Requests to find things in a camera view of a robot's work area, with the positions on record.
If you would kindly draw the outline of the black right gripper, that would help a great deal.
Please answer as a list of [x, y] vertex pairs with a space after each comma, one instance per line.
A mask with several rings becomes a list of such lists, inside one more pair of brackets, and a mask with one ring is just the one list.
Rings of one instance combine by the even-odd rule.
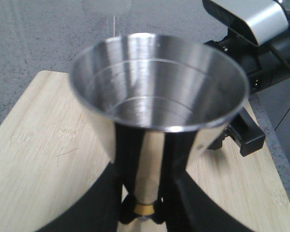
[[[242, 67], [252, 94], [290, 78], [290, 27], [258, 47], [230, 29], [221, 41], [211, 40], [205, 44], [224, 52]], [[245, 108], [212, 142], [209, 150], [222, 148], [222, 143], [227, 137], [231, 137], [238, 145], [242, 157], [262, 149], [265, 141], [265, 133]]]

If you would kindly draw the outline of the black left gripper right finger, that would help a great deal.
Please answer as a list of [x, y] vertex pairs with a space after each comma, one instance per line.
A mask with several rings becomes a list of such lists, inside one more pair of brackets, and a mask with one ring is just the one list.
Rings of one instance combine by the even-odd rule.
[[194, 183], [187, 172], [166, 169], [166, 227], [169, 232], [250, 232]]

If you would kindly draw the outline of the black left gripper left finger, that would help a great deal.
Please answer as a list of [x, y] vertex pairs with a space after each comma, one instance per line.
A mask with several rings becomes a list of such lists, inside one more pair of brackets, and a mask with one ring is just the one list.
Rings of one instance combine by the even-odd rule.
[[122, 182], [109, 163], [90, 189], [41, 232], [115, 232], [119, 220]]

